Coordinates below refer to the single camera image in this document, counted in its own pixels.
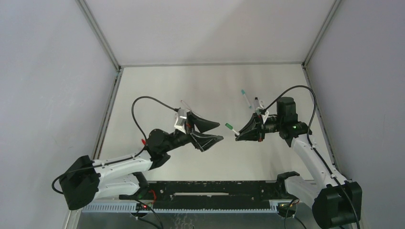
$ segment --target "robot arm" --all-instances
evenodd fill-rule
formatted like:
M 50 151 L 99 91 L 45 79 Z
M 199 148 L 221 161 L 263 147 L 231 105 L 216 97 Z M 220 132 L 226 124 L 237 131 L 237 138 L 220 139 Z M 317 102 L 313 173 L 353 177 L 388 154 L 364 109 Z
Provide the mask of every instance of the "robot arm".
M 250 121 L 239 131 L 236 141 L 261 142 L 265 134 L 278 132 L 302 159 L 316 183 L 309 183 L 297 172 L 286 172 L 277 176 L 281 190 L 311 207 L 318 225 L 322 229 L 329 229 L 356 222 L 352 208 L 344 197 L 344 189 L 360 219 L 361 187 L 357 182 L 348 182 L 329 160 L 321 158 L 312 132 L 305 123 L 298 121 L 294 99 L 278 99 L 277 115 L 268 116 L 261 108 L 252 114 Z
M 203 132 L 219 125 L 179 109 L 175 131 L 169 134 L 160 129 L 152 130 L 138 154 L 107 160 L 90 160 L 89 156 L 78 158 L 59 178 L 69 209 L 82 208 L 97 198 L 136 195 L 148 186 L 141 172 L 162 166 L 170 159 L 167 152 L 188 143 L 201 152 L 208 150 L 223 137 Z

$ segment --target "black cable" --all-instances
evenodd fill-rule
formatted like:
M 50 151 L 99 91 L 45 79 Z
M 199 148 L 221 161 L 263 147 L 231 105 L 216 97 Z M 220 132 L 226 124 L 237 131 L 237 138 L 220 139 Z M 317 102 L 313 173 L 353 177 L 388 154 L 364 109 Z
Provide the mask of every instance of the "black cable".
M 105 166 L 108 166 L 108 165 L 112 165 L 112 164 L 115 164 L 115 163 L 119 163 L 119 162 L 123 162 L 123 161 L 129 160 L 129 159 L 133 159 L 134 157 L 139 156 L 144 150 L 145 150 L 145 147 L 143 147 L 143 148 L 141 149 L 141 151 L 140 151 L 139 153 L 135 154 L 134 156 L 131 156 L 131 157 L 128 157 L 128 158 L 124 158 L 124 159 L 121 159 L 121 160 L 118 160 L 118 161 L 108 162 L 108 163 L 105 163 L 104 165 L 105 165 Z M 82 171 L 82 170 L 87 170 L 87 169 L 92 169 L 92 168 L 98 168 L 98 167 L 101 167 L 101 166 L 102 166 L 102 165 L 90 166 L 90 167 L 84 167 L 84 168 L 79 168 L 79 169 L 75 169 L 75 170 L 72 170 L 72 171 L 65 172 L 65 173 L 59 175 L 57 178 L 55 178 L 55 180 L 52 181 L 52 185 L 51 185 L 52 190 L 55 191 L 55 192 L 57 192 L 57 193 L 59 193 L 59 194 L 63 194 L 62 191 L 59 191 L 59 190 L 57 190 L 57 189 L 55 188 L 55 183 L 56 183 L 60 178 L 62 178 L 62 177 L 64 177 L 64 176 L 68 175 L 69 173 L 74 173 L 74 172 L 77 172 L 77 171 Z
M 145 223 L 149 223 L 150 225 L 156 227 L 157 229 L 161 229 L 161 227 L 159 227 L 157 224 L 152 223 L 152 222 L 150 222 L 150 221 L 147 221 L 146 219 L 142 219 L 142 218 L 138 217 L 138 220 L 140 220 L 140 221 L 142 221 L 142 222 L 145 222 Z
M 290 210 L 290 206 L 296 201 L 297 198 L 293 198 L 292 201 L 288 204 L 287 207 L 287 212 L 286 212 L 286 217 L 284 218 L 284 229 L 287 229 L 287 216 L 288 216 L 288 210 Z
M 300 219 L 298 219 L 298 217 L 294 216 L 294 219 L 296 219 L 304 227 L 304 229 L 307 229 L 307 227 L 305 227 L 305 224 Z
M 153 212 L 153 214 L 156 216 L 156 218 L 158 219 L 159 224 L 160 224 L 160 228 L 161 228 L 161 229 L 164 229 L 164 228 L 163 228 L 163 223 L 162 223 L 162 221 L 160 220 L 160 218 L 159 218 L 158 214 L 156 214 L 156 212 L 155 212 L 155 211 L 154 211 L 154 210 L 153 210 L 151 207 L 149 207 L 149 206 L 148 206 L 148 205 L 146 205 L 145 203 L 143 203 L 143 202 L 139 201 L 138 199 L 134 199 L 134 201 L 139 202 L 140 204 L 142 204 L 142 205 L 146 206 L 146 208 L 147 208 L 147 209 L 151 210 L 151 211 Z
M 79 168 L 79 169 L 75 169 L 75 170 L 72 170 L 72 171 L 68 171 L 68 172 L 65 172 L 65 173 L 59 175 L 57 178 L 55 178 L 55 180 L 52 181 L 52 190 L 55 191 L 55 192 L 57 192 L 57 193 L 59 193 L 59 194 L 63 194 L 62 191 L 59 191 L 59 190 L 57 190 L 57 189 L 55 188 L 55 183 L 56 183 L 57 180 L 59 180 L 60 178 L 66 176 L 66 175 L 68 175 L 69 173 L 74 173 L 74 172 L 77 172 L 77 171 L 82 171 L 82 170 L 87 170 L 87 169 L 97 168 L 97 167 L 101 167 L 101 165 L 91 166 L 91 167 L 85 167 L 85 168 Z
M 316 98 L 316 95 L 315 95 L 314 91 L 313 91 L 311 88 L 309 88 L 309 87 L 307 87 L 307 86 L 303 86 L 303 85 L 296 85 L 296 86 L 290 87 L 290 88 L 288 88 L 287 90 L 285 90 L 283 93 L 281 93 L 281 95 L 279 95 L 279 96 L 278 96 L 272 103 L 270 103 L 270 105 L 267 106 L 263 111 L 265 112 L 268 108 L 270 108 L 270 107 L 271 107 L 275 102 L 277 102 L 277 100 L 279 100 L 285 93 L 287 93 L 288 91 L 290 91 L 290 90 L 292 90 L 292 89 L 294 89 L 294 88 L 299 88 L 299 87 L 305 88 L 305 89 L 309 90 L 309 92 L 311 92 L 311 94 L 312 94 L 312 96 L 313 96 L 313 98 L 314 98 L 314 109 L 313 109 L 313 111 L 312 111 L 311 120 L 309 121 L 309 124 L 308 124 L 307 140 L 308 140 L 309 144 L 311 145 L 311 148 L 312 148 L 312 149 L 314 150 L 314 152 L 316 153 L 316 155 L 319 157 L 319 159 L 320 159 L 320 160 L 322 161 L 322 163 L 325 165 L 325 167 L 326 167 L 326 169 L 328 170 L 329 174 L 332 176 L 333 172 L 332 172 L 332 170 L 330 169 L 329 165 L 326 163 L 326 161 L 323 159 L 323 157 L 320 155 L 320 153 L 317 151 L 317 149 L 316 149 L 315 147 L 313 147 L 313 144 L 312 144 L 312 142 L 311 142 L 311 140 L 310 140 L 310 138 L 309 138 L 310 128 L 311 128 L 312 121 L 313 121 L 313 119 L 314 119 L 314 116 L 315 116 L 315 113 L 316 113 L 316 108 L 317 108 L 317 98 Z M 339 185 L 339 187 L 342 189 L 343 193 L 345 194 L 345 196 L 346 196 L 346 198 L 347 198 L 347 201 L 349 202 L 349 204 L 350 204 L 350 206 L 351 206 L 351 208 L 352 208 L 352 210 L 353 210 L 354 216 L 356 217 L 357 229 L 360 229 L 359 219 L 357 218 L 356 211 L 354 210 L 354 206 L 353 206 L 352 201 L 351 201 L 350 198 L 349 198 L 349 195 L 347 195 L 346 191 L 343 189 L 342 185 L 338 182 L 338 180 L 337 180 L 335 177 L 334 177 L 333 179 L 336 181 L 336 183 Z
M 175 112 L 177 112 L 179 109 L 173 108 L 173 107 L 171 107 L 171 106 L 169 106 L 169 105 L 167 105 L 167 104 L 161 102 L 160 100 L 155 99 L 155 98 L 150 97 L 150 96 L 141 96 L 141 97 L 136 98 L 136 100 L 134 100 L 134 102 L 132 103 L 132 107 L 131 107 L 132 119 L 134 120 L 135 125 L 137 125 L 138 129 L 140 130 L 140 132 L 142 133 L 144 139 L 146 140 L 146 134 L 145 134 L 145 132 L 143 132 L 142 128 L 140 128 L 140 126 L 139 126 L 139 124 L 138 124 L 138 122 L 137 122 L 137 119 L 135 118 L 135 114 L 134 114 L 135 103 L 136 103 L 138 100 L 140 100 L 140 99 L 151 99 L 151 100 L 154 100 L 154 101 L 160 103 L 161 105 L 163 105 L 163 106 L 165 106 L 165 107 L 167 107 L 167 108 L 169 108 L 169 109 L 171 109 L 171 110 L 173 110 L 173 111 L 175 111 Z
M 135 124 L 137 125 L 138 129 L 141 131 L 141 133 L 143 134 L 143 136 L 144 136 L 144 138 L 145 138 L 145 140 L 146 140 L 145 132 L 143 132 L 142 128 L 140 128 L 140 126 L 139 126 L 139 124 L 138 124 L 138 122 L 137 122 L 137 120 L 136 120 L 136 118 L 135 118 L 135 115 L 134 115 L 134 106 L 135 106 L 135 103 L 136 103 L 138 100 L 144 99 L 144 98 L 154 100 L 154 101 L 160 103 L 161 105 L 163 105 L 163 106 L 165 106 L 165 107 L 167 107 L 167 108 L 169 108 L 169 109 L 171 109 L 171 110 L 173 110 L 173 111 L 175 111 L 175 112 L 177 112 L 179 109 L 173 108 L 173 107 L 171 107 L 171 106 L 169 106 L 169 105 L 167 105 L 167 104 L 161 102 L 160 100 L 155 99 L 155 98 L 150 97 L 150 96 L 141 96 L 141 97 L 138 97 L 138 98 L 132 103 L 132 108 L 131 108 L 131 111 L 132 111 L 132 118 L 134 119 Z M 139 153 L 135 154 L 135 156 L 131 156 L 131 157 L 128 157 L 128 158 L 124 158 L 124 159 L 121 159 L 121 160 L 118 160 L 118 161 L 107 162 L 107 163 L 105 163 L 105 165 L 108 166 L 108 165 L 111 165 L 111 164 L 115 164 L 115 163 L 119 163 L 119 162 L 123 162 L 123 161 L 129 160 L 129 159 L 132 159 L 132 158 L 134 158 L 134 157 L 139 156 L 144 150 L 145 150 L 145 147 L 143 147 Z M 55 192 L 57 192 L 57 193 L 59 193 L 59 194 L 63 194 L 62 191 L 59 191 L 59 190 L 57 190 L 57 189 L 55 188 L 55 183 L 56 183 L 57 180 L 59 180 L 59 179 L 62 178 L 63 176 L 66 176 L 66 175 L 69 174 L 69 173 L 73 173 L 73 172 L 77 172 L 77 171 L 81 171 L 81 170 L 86 170 L 86 169 L 97 168 L 97 167 L 101 167 L 101 165 L 98 165 L 98 166 L 91 166 L 91 167 L 85 167 L 85 168 L 80 168 L 80 169 L 75 169 L 75 170 L 72 170 L 72 171 L 69 171 L 69 172 L 65 172 L 65 173 L 59 175 L 57 178 L 55 178 L 55 180 L 52 181 L 52 185 L 51 185 L 52 190 L 55 191 Z
M 338 183 L 339 187 L 341 188 L 341 190 L 343 191 L 344 195 L 346 196 L 346 198 L 347 198 L 347 200 L 348 200 L 348 202 L 349 202 L 349 204 L 350 204 L 350 207 L 351 207 L 352 210 L 353 210 L 354 217 L 356 218 L 356 226 L 357 226 L 357 229 L 360 229 L 359 218 L 357 217 L 357 213 L 356 213 L 356 211 L 354 210 L 354 206 L 353 206 L 352 201 L 350 200 L 349 195 L 347 195 L 347 192 L 344 190 L 343 186 L 339 183 L 339 181 L 336 179 L 336 177 L 334 177 L 333 179 L 336 181 L 336 183 Z

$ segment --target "green marker cap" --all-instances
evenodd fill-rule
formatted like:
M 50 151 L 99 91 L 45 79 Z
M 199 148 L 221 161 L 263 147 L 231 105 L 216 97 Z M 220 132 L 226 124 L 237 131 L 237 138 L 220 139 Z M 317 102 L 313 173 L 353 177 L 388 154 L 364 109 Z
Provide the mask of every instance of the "green marker cap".
M 233 130 L 233 129 L 234 129 L 234 127 L 231 126 L 229 123 L 225 123 L 225 126 L 228 127 L 230 130 Z

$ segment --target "white panel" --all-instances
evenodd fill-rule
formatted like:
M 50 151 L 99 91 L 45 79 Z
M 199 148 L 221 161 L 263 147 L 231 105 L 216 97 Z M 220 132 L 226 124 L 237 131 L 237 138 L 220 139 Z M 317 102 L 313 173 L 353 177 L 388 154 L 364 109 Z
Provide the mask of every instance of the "white panel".
M 333 151 L 361 185 L 373 229 L 405 222 L 404 9 L 404 0 L 344 1 L 309 65 Z
M 162 167 L 146 172 L 149 180 L 275 180 L 277 174 L 295 170 L 305 179 L 312 179 L 301 159 L 278 134 L 267 134 L 263 142 L 236 142 L 234 134 L 225 127 L 229 122 L 241 129 L 250 119 L 241 89 L 253 101 L 255 96 L 266 104 L 287 88 L 306 80 L 300 65 L 228 65 L 186 67 L 125 68 L 109 121 L 101 152 L 102 159 L 139 151 L 140 131 L 131 116 L 132 102 L 139 96 L 150 95 L 170 106 L 180 107 L 185 100 L 203 118 L 217 121 L 221 126 L 208 134 L 224 136 L 224 140 L 206 152 L 192 144 L 170 151 L 171 159 Z M 299 119 L 307 122 L 313 109 L 310 94 L 294 89 L 287 96 L 297 102 Z M 276 107 L 270 109 L 276 113 Z M 174 131 L 174 112 L 155 101 L 139 100 L 135 117 L 148 135 L 152 129 Z M 325 158 L 325 141 L 318 120 L 312 130 Z
M 51 182 L 92 154 L 116 73 L 73 0 L 2 0 L 0 28 L 0 228 L 60 229 Z
M 87 0 L 120 64 L 302 62 L 333 0 Z

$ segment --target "white floor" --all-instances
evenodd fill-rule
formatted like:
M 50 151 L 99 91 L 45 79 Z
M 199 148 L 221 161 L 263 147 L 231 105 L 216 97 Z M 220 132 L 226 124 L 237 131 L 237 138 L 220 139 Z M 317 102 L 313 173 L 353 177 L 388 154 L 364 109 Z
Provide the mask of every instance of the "white floor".
M 297 171 L 312 179 L 301 159 L 277 133 L 267 134 L 263 142 L 236 142 L 225 127 L 229 122 L 241 129 L 250 119 L 241 89 L 253 101 L 259 97 L 268 105 L 284 90 L 307 85 L 300 65 L 225 65 L 125 68 L 108 124 L 100 159 L 138 152 L 142 135 L 131 117 L 132 102 L 149 95 L 173 107 L 185 100 L 203 118 L 221 123 L 208 134 L 224 140 L 206 152 L 191 144 L 170 151 L 171 159 L 162 167 L 145 172 L 148 180 L 275 180 L 277 174 Z M 313 102 L 307 90 L 288 92 L 297 103 L 298 119 L 309 122 Z M 276 106 L 270 109 L 276 113 Z M 135 116 L 148 135 L 152 129 L 174 131 L 174 112 L 155 101 L 143 99 L 135 106 Z M 318 119 L 312 124 L 318 148 L 330 160 Z

